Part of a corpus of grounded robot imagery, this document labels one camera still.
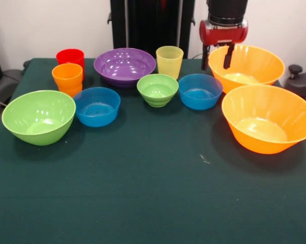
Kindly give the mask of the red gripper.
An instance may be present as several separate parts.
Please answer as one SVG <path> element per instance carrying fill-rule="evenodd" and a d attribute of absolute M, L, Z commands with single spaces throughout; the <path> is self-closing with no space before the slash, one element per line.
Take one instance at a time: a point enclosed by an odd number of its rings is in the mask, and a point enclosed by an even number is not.
<path fill-rule="evenodd" d="M 203 43 L 201 70 L 206 70 L 210 46 L 229 44 L 225 55 L 223 68 L 228 69 L 231 65 L 232 53 L 235 44 L 242 43 L 248 35 L 248 22 L 243 20 L 235 26 L 213 25 L 208 20 L 202 20 L 199 26 L 199 35 Z"/>

